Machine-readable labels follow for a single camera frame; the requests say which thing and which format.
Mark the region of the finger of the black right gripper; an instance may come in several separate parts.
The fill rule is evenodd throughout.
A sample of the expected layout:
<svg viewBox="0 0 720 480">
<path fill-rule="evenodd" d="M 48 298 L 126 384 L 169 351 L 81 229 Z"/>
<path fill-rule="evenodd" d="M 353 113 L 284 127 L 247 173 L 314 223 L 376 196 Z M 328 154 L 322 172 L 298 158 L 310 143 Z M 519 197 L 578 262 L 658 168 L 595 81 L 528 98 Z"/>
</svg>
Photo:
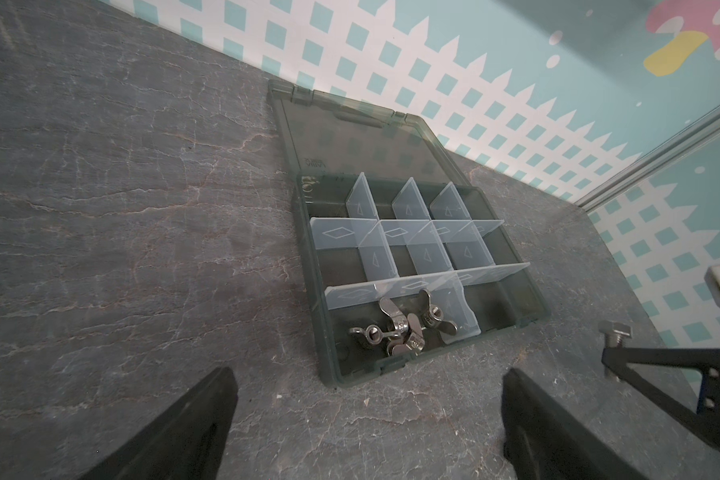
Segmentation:
<svg viewBox="0 0 720 480">
<path fill-rule="evenodd" d="M 720 451 L 720 349 L 607 347 L 602 364 Z"/>
</svg>

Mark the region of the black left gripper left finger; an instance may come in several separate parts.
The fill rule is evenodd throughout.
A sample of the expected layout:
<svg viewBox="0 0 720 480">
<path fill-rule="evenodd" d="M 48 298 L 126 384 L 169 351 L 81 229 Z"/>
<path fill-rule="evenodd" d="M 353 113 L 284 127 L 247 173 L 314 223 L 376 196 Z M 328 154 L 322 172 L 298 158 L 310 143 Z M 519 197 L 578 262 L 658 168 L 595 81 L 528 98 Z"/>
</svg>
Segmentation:
<svg viewBox="0 0 720 480">
<path fill-rule="evenodd" d="M 238 402 L 229 367 L 214 369 L 84 479 L 215 479 Z"/>
</svg>

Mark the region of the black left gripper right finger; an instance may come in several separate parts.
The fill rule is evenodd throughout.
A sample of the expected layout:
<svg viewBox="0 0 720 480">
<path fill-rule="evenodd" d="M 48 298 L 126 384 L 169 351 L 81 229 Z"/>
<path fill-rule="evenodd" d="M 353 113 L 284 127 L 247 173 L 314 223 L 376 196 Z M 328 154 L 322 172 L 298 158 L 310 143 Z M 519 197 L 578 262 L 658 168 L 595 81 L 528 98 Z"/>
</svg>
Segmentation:
<svg viewBox="0 0 720 480">
<path fill-rule="evenodd" d="M 519 479 L 643 479 L 528 375 L 502 378 L 504 457 Z"/>
</svg>

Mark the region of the silver hex bolt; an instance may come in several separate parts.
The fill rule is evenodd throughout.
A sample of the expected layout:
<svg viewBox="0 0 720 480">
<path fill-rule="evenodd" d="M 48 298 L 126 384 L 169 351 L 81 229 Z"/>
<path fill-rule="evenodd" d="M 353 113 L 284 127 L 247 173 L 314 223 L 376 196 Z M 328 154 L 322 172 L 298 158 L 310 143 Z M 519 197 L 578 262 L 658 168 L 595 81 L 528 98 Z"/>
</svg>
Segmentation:
<svg viewBox="0 0 720 480">
<path fill-rule="evenodd" d="M 605 348 L 621 348 L 632 337 L 632 328 L 624 323 L 601 321 L 598 330 L 603 335 Z"/>
</svg>

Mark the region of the silver wing nut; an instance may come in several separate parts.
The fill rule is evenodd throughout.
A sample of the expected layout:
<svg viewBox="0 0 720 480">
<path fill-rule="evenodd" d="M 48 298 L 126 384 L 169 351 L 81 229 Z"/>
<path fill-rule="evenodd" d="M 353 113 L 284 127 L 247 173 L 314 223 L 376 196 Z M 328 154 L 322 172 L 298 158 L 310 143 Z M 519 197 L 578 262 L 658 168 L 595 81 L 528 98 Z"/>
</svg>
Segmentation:
<svg viewBox="0 0 720 480">
<path fill-rule="evenodd" d="M 399 336 L 404 336 L 409 330 L 409 323 L 406 315 L 390 298 L 383 297 L 379 300 L 379 307 L 391 320 L 394 331 Z"/>
<path fill-rule="evenodd" d="M 396 340 L 400 338 L 399 332 L 395 330 L 383 331 L 375 324 L 368 325 L 365 328 L 352 327 L 349 329 L 349 334 L 355 336 L 365 348 L 379 346 L 384 340 Z"/>
<path fill-rule="evenodd" d="M 423 304 L 421 317 L 427 328 L 434 329 L 448 336 L 455 336 L 458 333 L 457 325 L 445 319 L 442 309 L 433 302 L 429 290 L 421 289 L 418 298 Z"/>
</svg>

